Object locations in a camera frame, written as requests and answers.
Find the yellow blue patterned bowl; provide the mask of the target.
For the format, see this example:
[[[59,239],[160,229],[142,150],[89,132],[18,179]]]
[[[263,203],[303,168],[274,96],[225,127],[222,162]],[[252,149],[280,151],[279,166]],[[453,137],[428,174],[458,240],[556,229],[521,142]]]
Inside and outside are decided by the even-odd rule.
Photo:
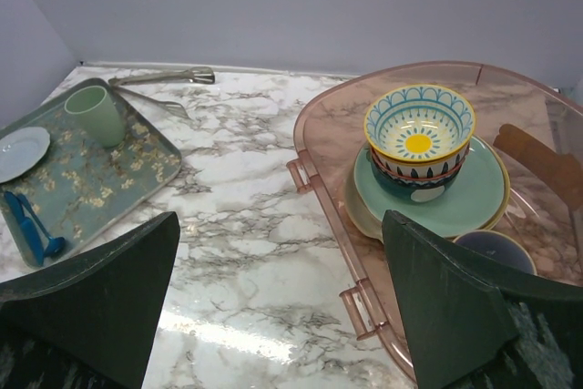
[[[474,108],[454,90],[428,84],[398,87],[369,106],[363,131],[370,147],[405,163],[445,159],[470,145]]]

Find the patterned ceramic bowl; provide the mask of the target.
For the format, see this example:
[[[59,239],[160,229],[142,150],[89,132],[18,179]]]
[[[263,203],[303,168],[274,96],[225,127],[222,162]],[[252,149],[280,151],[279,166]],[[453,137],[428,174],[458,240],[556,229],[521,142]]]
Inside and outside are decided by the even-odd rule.
[[[443,195],[454,183],[464,161],[444,175],[431,179],[413,179],[395,176],[388,171],[373,154],[368,158],[371,169],[380,187],[401,200],[425,203]]]

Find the yellow and cream plate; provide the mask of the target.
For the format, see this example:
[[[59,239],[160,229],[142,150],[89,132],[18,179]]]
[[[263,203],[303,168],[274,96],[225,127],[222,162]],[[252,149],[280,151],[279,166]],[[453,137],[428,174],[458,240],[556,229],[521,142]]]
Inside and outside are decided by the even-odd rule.
[[[472,138],[472,152],[479,162],[476,171],[474,205],[477,207],[479,230],[492,229],[502,218],[510,198],[510,178],[503,160],[490,144],[479,136]]]

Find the green and cream plate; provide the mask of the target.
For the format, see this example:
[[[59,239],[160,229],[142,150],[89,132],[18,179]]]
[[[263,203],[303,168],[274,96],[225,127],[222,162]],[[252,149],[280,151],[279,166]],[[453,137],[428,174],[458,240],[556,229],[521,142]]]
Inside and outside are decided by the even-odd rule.
[[[479,162],[477,154],[470,150],[465,163],[451,187],[440,197],[417,203],[396,198],[384,191],[374,178],[369,162],[369,147],[361,147],[353,166],[355,187],[366,208],[381,220],[387,210],[397,210],[415,220],[430,231],[445,237],[455,238],[471,230],[477,230],[479,218],[474,205],[476,171]]]

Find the cream divided bowl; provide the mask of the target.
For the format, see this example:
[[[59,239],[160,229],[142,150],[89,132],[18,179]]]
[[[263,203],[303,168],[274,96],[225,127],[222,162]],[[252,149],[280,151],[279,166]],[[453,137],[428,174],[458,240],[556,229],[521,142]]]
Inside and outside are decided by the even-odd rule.
[[[364,205],[353,179],[347,179],[344,184],[344,207],[359,232],[368,238],[383,241],[382,223]]]

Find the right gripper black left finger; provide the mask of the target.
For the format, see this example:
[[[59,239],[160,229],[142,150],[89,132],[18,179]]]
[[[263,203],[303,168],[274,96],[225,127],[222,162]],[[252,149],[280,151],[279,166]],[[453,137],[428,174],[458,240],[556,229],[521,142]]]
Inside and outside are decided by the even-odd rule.
[[[179,245],[174,212],[1,285],[4,388],[139,388]]]

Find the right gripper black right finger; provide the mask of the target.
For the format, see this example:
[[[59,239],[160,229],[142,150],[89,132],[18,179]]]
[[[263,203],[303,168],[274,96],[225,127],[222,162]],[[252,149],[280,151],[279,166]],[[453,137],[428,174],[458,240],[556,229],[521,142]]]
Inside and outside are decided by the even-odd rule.
[[[581,387],[580,287],[507,267],[395,210],[382,231],[419,387]]]

